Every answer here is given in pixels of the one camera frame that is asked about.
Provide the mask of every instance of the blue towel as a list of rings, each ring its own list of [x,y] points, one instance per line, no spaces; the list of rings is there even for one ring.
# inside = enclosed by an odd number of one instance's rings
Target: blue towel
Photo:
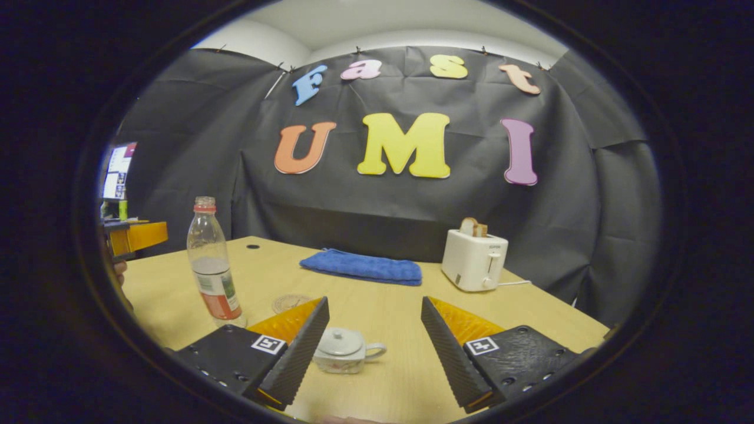
[[[306,269],[340,277],[380,283],[421,285],[421,268],[410,260],[368,257],[355,253],[326,249],[299,263]]]

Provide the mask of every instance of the table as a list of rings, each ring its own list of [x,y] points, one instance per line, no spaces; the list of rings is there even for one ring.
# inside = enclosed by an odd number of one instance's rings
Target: table
[[[247,245],[258,245],[249,249]],[[421,323],[421,298],[432,296],[503,328],[526,324],[574,352],[599,345],[608,328],[532,284],[466,293],[439,263],[418,263],[421,286],[407,287],[320,274],[299,261],[306,247],[246,237],[228,242],[241,308],[249,325],[274,315],[272,303],[296,293],[329,299],[330,327],[359,330],[388,353],[359,374],[329,374],[311,363],[285,413],[307,421],[324,414],[379,422],[449,422],[467,414],[456,404],[437,353]],[[501,282],[522,278],[503,270]],[[126,297],[137,321],[157,343],[181,349],[216,329],[196,288],[185,251],[128,263]]]

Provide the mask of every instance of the black cloth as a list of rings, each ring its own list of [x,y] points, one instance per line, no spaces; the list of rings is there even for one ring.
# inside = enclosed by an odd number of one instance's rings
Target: black cloth
[[[435,54],[461,57],[469,75],[436,78]],[[382,61],[379,77],[341,79],[365,59]],[[320,64],[328,70],[319,92],[295,106],[293,82]],[[541,93],[512,85],[503,64],[531,73]],[[415,154],[401,174],[384,153],[384,174],[359,174],[365,115],[390,113],[405,133],[426,112],[449,116],[448,178],[411,175]],[[534,186],[504,178],[503,118],[535,129]],[[311,126],[323,121],[337,127],[317,165],[278,171],[280,131],[307,127],[294,150],[301,158]],[[441,261],[447,230],[474,217],[510,242],[507,269],[568,303],[578,296],[578,308],[606,324],[631,310],[654,255],[660,205],[650,143],[618,93],[573,54],[547,72],[460,48],[384,48],[282,73],[240,54],[193,50],[145,90],[118,139],[139,143],[127,179],[131,215],[168,222],[170,240],[145,254],[185,248],[196,195],[218,199],[229,238],[398,260]]]

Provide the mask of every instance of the purple letter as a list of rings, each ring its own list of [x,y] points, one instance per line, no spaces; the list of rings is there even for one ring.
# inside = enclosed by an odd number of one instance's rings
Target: purple letter
[[[505,180],[511,184],[535,185],[537,174],[532,170],[532,140],[529,137],[534,128],[517,119],[502,119],[500,123],[508,130],[510,147],[510,167],[505,171]]]
[[[340,78],[342,79],[370,79],[370,78],[376,78],[379,74],[379,67],[382,66],[382,62],[379,60],[374,59],[368,59],[368,60],[359,60],[358,62],[353,62],[351,65],[348,65],[348,69],[343,71],[342,74],[340,74]]]

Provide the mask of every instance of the coaster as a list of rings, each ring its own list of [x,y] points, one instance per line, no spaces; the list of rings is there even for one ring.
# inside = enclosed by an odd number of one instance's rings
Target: coaster
[[[288,309],[295,308],[302,303],[307,303],[310,300],[311,298],[309,296],[304,296],[302,294],[286,294],[275,299],[272,303],[272,310],[276,314],[279,314]]]

